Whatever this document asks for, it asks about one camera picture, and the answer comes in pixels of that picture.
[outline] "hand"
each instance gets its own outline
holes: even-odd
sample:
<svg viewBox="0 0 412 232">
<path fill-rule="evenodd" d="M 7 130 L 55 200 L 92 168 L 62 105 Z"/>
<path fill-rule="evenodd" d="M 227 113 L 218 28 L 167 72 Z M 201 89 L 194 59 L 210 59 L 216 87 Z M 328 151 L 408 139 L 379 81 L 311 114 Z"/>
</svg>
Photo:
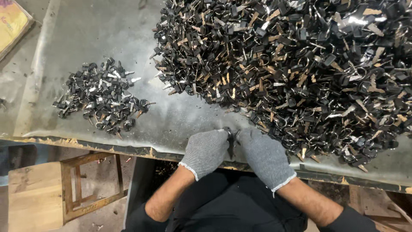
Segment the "hand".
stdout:
<svg viewBox="0 0 412 232">
<path fill-rule="evenodd" d="M 179 165 L 189 169 L 198 181 L 216 170 L 223 162 L 229 148 L 228 133 L 225 130 L 212 130 L 197 133 L 189 138 L 186 154 Z"/>
<path fill-rule="evenodd" d="M 280 142 L 263 135 L 258 129 L 241 130 L 236 140 L 240 143 L 248 164 L 272 192 L 296 177 Z"/>
</svg>

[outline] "worn metal surface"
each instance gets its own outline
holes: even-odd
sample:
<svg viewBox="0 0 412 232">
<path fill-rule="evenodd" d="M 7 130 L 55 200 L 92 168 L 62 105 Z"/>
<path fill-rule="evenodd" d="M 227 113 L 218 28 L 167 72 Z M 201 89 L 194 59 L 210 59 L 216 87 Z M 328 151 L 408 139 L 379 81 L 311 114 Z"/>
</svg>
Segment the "worn metal surface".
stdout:
<svg viewBox="0 0 412 232">
<path fill-rule="evenodd" d="M 148 1 L 144 9 L 139 9 L 139 2 L 131 0 L 51 0 L 37 44 L 34 73 L 28 77 L 19 113 L 13 111 L 7 115 L 13 120 L 17 118 L 17 122 L 13 126 L 0 127 L 14 128 L 14 138 L 70 138 L 50 141 L 55 145 L 61 143 L 68 146 L 65 143 L 87 141 L 88 144 L 96 144 L 96 147 L 97 144 L 108 144 L 113 149 L 123 147 L 134 151 L 137 151 L 136 147 L 153 147 L 159 153 L 169 154 L 170 159 L 147 154 L 144 157 L 168 160 L 179 160 L 188 138 L 195 133 L 223 126 L 233 129 L 252 127 L 246 117 L 224 114 L 219 106 L 208 105 L 196 96 L 167 96 L 168 92 L 162 90 L 164 84 L 153 78 L 157 70 L 148 57 L 155 45 L 151 29 L 159 20 L 161 2 Z M 61 86 L 70 71 L 81 68 L 83 62 L 101 60 L 103 55 L 121 60 L 126 70 L 136 72 L 133 77 L 142 77 L 129 90 L 132 94 L 139 99 L 157 102 L 136 121 L 135 128 L 122 133 L 123 141 L 91 127 L 80 112 L 73 113 L 67 119 L 59 119 L 56 108 L 51 106 L 63 93 Z M 340 164 L 337 157 L 332 156 L 319 157 L 321 163 L 308 159 L 304 163 L 305 173 L 329 173 L 412 186 L 409 178 L 412 176 L 412 159 L 409 158 L 412 143 L 406 137 L 400 137 L 398 141 L 399 148 L 378 154 L 374 162 L 366 165 L 369 173 Z M 83 145 L 76 142 L 74 146 Z M 241 155 L 236 156 L 235 160 L 245 161 Z M 301 170 L 300 164 L 297 158 L 292 157 L 294 169 Z"/>
<path fill-rule="evenodd" d="M 20 109 L 26 80 L 33 75 L 31 68 L 43 18 L 49 0 L 16 0 L 36 22 L 25 36 L 0 62 L 0 98 L 6 100 L 6 108 L 0 109 L 0 137 L 13 135 L 16 116 Z"/>
</svg>

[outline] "black shirt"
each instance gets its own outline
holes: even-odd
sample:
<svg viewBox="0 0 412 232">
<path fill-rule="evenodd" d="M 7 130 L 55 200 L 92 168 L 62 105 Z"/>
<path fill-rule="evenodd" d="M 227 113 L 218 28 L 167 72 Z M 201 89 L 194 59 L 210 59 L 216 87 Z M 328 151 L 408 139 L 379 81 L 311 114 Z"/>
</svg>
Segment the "black shirt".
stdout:
<svg viewBox="0 0 412 232">
<path fill-rule="evenodd" d="M 132 212 L 124 231 L 221 232 L 279 231 L 302 232 L 307 216 L 272 192 L 258 179 L 242 176 L 231 180 L 212 173 L 194 183 L 181 196 L 170 218 L 160 223 L 150 218 L 145 204 Z M 320 232 L 377 232 L 375 224 L 354 209 L 346 207 Z"/>
</svg>

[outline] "glove cuff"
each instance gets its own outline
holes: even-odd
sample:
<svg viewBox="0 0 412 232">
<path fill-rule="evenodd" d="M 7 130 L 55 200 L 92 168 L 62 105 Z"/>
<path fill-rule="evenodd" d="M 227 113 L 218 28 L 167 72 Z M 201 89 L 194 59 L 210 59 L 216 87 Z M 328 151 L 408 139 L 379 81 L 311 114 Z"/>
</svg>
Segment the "glove cuff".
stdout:
<svg viewBox="0 0 412 232">
<path fill-rule="evenodd" d="M 193 170 L 191 167 L 189 167 L 187 164 L 183 163 L 183 162 L 179 162 L 179 165 L 182 165 L 183 167 L 185 167 L 187 170 L 191 171 L 194 174 L 194 178 L 196 179 L 196 181 L 199 181 L 199 179 L 197 178 L 197 173 L 195 170 Z"/>
<path fill-rule="evenodd" d="M 273 189 L 271 189 L 271 191 L 273 193 L 276 192 L 276 190 L 280 189 L 281 187 L 285 186 L 287 183 L 289 183 L 290 180 L 292 180 L 293 178 L 296 177 L 296 172 L 293 172 L 293 175 L 291 175 L 288 179 L 286 179 L 283 183 L 279 184 L 278 186 L 274 187 Z"/>
</svg>

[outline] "forearm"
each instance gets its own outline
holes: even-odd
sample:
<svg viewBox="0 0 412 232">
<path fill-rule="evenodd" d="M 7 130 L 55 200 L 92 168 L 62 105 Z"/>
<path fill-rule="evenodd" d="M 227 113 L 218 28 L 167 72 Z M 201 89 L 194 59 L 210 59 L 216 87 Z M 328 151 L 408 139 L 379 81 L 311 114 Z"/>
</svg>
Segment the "forearm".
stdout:
<svg viewBox="0 0 412 232">
<path fill-rule="evenodd" d="M 293 178 L 288 184 L 277 190 L 277 193 L 306 213 L 318 226 L 332 223 L 343 211 L 343 207 L 316 190 Z"/>
<path fill-rule="evenodd" d="M 185 167 L 179 166 L 173 175 L 147 201 L 145 205 L 146 214 L 155 221 L 166 221 L 177 199 L 193 182 L 193 173 Z"/>
</svg>

